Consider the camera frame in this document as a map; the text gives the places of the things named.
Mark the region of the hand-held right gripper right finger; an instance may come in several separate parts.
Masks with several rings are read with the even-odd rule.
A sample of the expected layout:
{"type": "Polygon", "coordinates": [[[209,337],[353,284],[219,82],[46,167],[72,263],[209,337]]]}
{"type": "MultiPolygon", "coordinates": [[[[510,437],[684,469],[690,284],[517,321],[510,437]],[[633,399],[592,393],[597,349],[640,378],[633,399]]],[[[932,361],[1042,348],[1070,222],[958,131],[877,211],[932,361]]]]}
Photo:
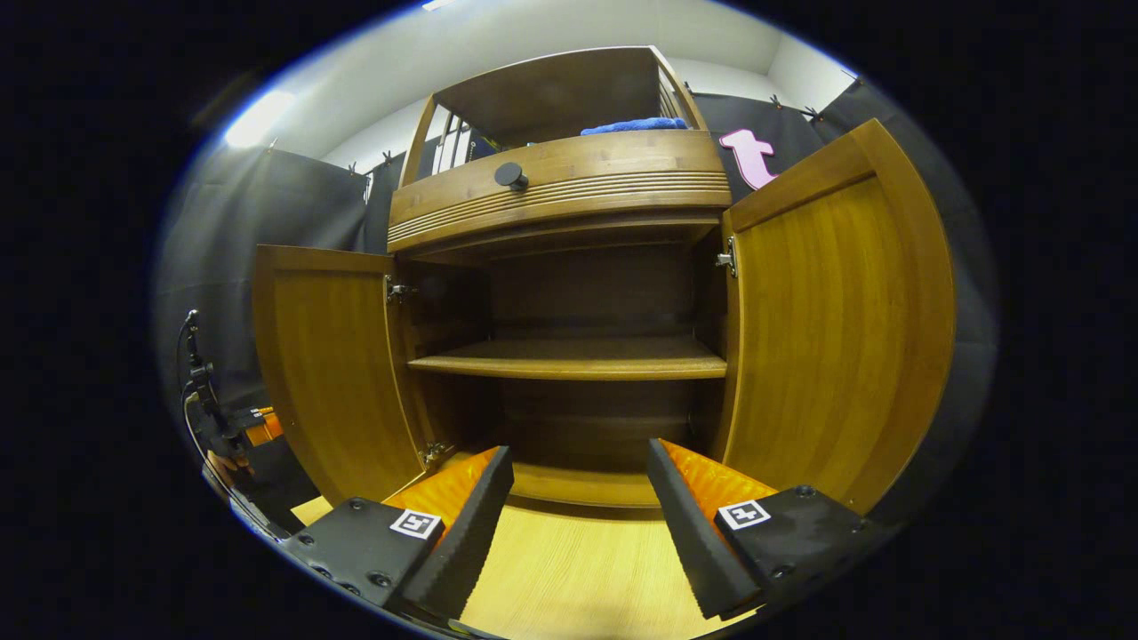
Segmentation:
{"type": "Polygon", "coordinates": [[[707,620],[769,620],[894,536],[820,489],[776,490],[666,440],[648,442],[646,474],[707,620]]]}

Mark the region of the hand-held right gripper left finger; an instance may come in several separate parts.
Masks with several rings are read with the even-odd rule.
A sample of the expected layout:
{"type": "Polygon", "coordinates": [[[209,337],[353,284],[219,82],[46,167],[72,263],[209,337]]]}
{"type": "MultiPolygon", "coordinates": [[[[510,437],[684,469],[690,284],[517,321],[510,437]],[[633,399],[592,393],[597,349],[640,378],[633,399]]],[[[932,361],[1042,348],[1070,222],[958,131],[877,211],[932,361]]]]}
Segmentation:
{"type": "Polygon", "coordinates": [[[516,483],[512,451],[471,456],[384,501],[346,499],[284,539],[284,559],[384,616],[459,627],[516,483]]]}

